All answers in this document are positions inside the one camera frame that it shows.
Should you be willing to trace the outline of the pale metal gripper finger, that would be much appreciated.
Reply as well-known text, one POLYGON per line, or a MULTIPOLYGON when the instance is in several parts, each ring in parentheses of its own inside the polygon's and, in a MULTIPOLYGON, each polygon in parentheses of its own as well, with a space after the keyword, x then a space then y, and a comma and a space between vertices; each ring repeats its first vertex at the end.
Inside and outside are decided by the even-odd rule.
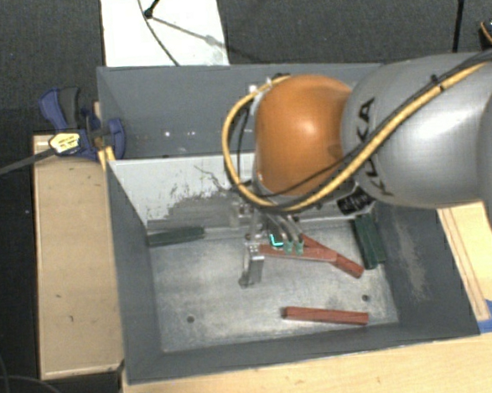
POLYGON ((252 244, 249 247, 251 283, 258 284, 262 281, 262 271, 264 264, 264 255, 260 252, 258 244, 252 244))
POLYGON ((239 277, 239 285, 241 288, 248 288, 253 284, 251 279, 251 263, 252 256, 251 250, 249 246, 245 246, 245 250, 243 253, 243 262, 242 262, 242 273, 239 277))

